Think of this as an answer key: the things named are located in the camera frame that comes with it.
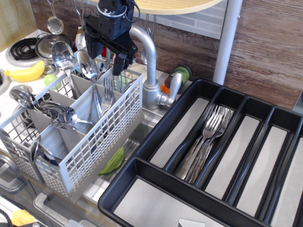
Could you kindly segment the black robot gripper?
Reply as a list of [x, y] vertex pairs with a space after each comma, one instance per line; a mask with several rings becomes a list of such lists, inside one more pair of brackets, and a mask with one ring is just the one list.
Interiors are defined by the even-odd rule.
[[112, 50], [116, 54], [114, 76], [119, 76], [136, 61], [137, 46], [129, 33], [136, 22], [133, 20], [135, 8], [138, 6], [134, 0], [100, 0], [98, 15], [84, 16], [87, 52], [91, 59], [95, 59], [103, 53], [104, 47]]

